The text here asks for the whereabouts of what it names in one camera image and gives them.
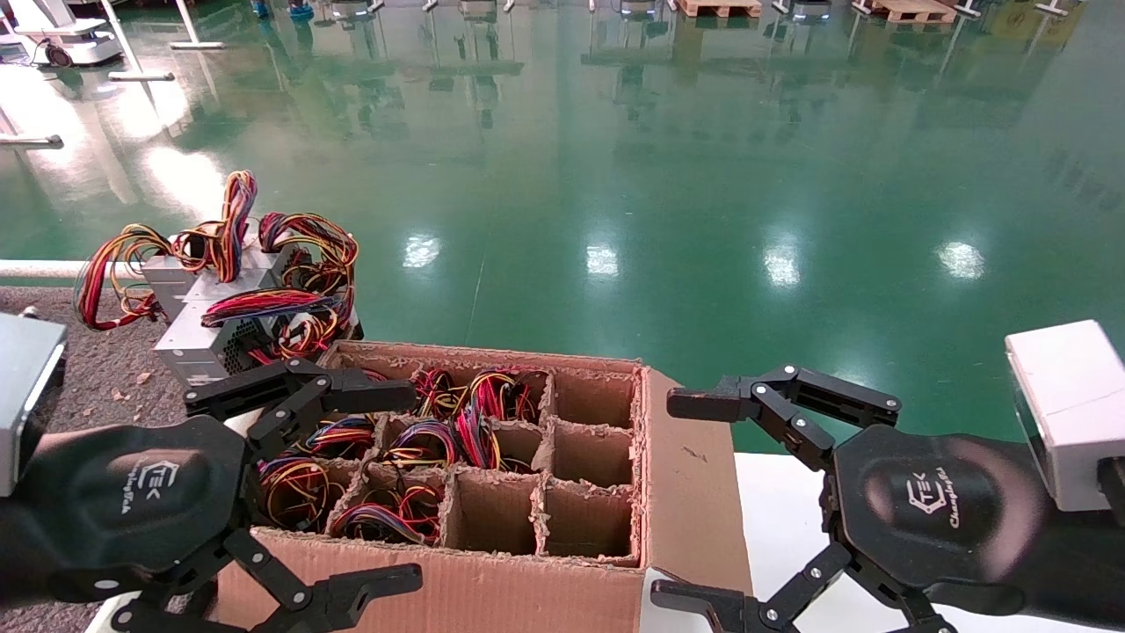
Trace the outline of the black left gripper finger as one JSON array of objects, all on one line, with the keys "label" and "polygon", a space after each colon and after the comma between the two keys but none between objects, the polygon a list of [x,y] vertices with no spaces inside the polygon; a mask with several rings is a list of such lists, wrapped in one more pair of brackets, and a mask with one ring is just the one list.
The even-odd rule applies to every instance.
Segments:
[{"label": "black left gripper finger", "polygon": [[186,424],[209,440],[244,442],[248,461],[281,456],[331,413],[407,412],[417,390],[406,380],[374,381],[360,368],[276,361],[184,394]]}]

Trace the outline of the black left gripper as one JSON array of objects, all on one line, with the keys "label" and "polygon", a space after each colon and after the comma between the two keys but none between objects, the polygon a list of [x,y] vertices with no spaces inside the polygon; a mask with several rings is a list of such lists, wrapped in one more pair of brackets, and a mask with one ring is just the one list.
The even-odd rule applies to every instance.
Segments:
[{"label": "black left gripper", "polygon": [[[418,564],[302,584],[243,527],[249,465],[246,440],[205,416],[44,436],[3,499],[3,608],[142,593],[112,613],[112,632],[237,632],[209,618],[209,579],[236,562],[277,602],[253,632],[338,632],[370,602],[425,584]],[[168,611],[166,594],[197,588]]]}]

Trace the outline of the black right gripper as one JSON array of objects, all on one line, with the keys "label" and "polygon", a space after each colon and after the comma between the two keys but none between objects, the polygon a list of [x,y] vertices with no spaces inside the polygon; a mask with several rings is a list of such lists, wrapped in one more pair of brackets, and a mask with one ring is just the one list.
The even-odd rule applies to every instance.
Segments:
[{"label": "black right gripper", "polygon": [[[1109,510],[1058,509],[1020,442],[908,435],[892,428],[897,397],[793,365],[724,376],[706,391],[670,389],[666,410],[752,421],[811,471],[832,464],[832,530],[848,544],[829,543],[768,600],[658,580],[650,597],[659,608],[702,615],[716,632],[798,632],[800,615],[848,573],[904,614],[900,632],[955,632],[932,602],[1122,626],[1120,525]],[[861,432],[836,447],[807,412]]]}]

